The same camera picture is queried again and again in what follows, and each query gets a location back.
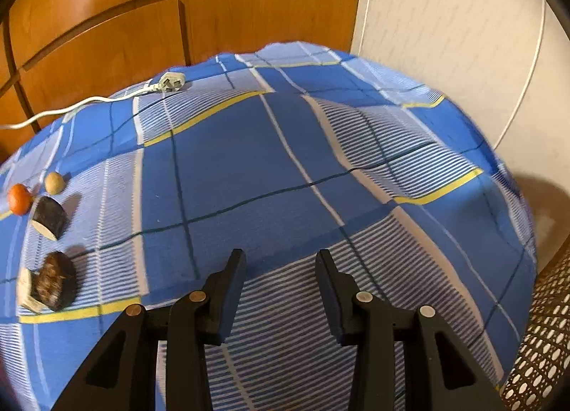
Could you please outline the brown perforated basket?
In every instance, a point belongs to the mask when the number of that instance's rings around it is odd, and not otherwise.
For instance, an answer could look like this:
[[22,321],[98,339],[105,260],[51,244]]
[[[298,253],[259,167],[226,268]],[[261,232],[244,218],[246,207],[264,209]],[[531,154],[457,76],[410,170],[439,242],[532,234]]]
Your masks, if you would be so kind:
[[501,397],[508,410],[570,410],[569,250],[537,279],[528,329]]

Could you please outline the beige cut fruit piece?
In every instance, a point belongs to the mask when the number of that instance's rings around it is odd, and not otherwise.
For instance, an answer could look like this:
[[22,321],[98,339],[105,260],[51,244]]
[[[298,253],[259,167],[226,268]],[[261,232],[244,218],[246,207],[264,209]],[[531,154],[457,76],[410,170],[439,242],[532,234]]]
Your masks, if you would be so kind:
[[41,313],[45,305],[38,296],[38,275],[26,267],[22,267],[17,278],[17,303],[32,313]]

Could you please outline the dark cut eggplant piece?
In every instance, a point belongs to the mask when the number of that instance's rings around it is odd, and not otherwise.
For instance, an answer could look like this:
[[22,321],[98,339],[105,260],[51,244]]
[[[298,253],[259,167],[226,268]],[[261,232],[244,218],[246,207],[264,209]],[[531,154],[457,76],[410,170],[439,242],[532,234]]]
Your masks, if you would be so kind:
[[57,241],[67,227],[68,215],[58,201],[42,196],[35,206],[31,224],[43,237]]

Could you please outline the small beige round fruit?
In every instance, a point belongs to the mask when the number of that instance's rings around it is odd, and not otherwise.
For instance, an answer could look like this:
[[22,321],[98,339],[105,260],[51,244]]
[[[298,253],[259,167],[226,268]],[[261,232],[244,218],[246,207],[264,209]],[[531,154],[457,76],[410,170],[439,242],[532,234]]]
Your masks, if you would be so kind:
[[45,178],[45,191],[47,194],[56,196],[64,191],[66,180],[58,171],[51,171]]

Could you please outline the orange tangerine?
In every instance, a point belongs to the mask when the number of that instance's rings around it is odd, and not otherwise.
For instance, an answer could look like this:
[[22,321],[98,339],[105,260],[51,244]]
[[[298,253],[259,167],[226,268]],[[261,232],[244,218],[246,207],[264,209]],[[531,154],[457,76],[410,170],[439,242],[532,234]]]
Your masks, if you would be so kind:
[[7,201],[12,214],[23,216],[30,210],[33,196],[26,186],[17,183],[9,190]]

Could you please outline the blue plaid tablecloth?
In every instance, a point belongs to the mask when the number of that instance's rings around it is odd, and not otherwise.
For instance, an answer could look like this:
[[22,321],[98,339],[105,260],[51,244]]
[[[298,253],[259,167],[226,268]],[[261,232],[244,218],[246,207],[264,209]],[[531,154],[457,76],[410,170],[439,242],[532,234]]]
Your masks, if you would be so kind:
[[[247,279],[229,338],[207,351],[219,410],[343,410],[354,348],[327,326],[318,251],[358,286],[441,314],[494,384],[511,370],[536,274],[514,178],[441,92],[364,58],[295,42],[186,67],[51,122],[1,167],[1,187],[68,181],[49,240],[1,222],[1,395],[47,410],[123,309],[203,286],[231,252]],[[32,313],[22,267],[76,267],[76,298]]]

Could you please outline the white power plug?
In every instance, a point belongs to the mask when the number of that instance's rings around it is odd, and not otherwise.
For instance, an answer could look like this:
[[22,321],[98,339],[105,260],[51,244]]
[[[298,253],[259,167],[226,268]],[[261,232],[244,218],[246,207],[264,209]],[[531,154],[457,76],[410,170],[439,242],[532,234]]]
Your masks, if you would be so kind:
[[160,92],[177,92],[186,85],[186,76],[182,72],[167,71],[163,73],[156,88]]

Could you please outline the wooden wardrobe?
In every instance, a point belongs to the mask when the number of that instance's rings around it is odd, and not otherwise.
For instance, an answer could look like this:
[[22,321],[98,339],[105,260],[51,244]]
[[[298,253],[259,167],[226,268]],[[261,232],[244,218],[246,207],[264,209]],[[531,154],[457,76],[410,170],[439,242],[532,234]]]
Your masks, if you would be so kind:
[[174,65],[302,40],[346,51],[358,0],[1,0],[1,154],[52,111]]

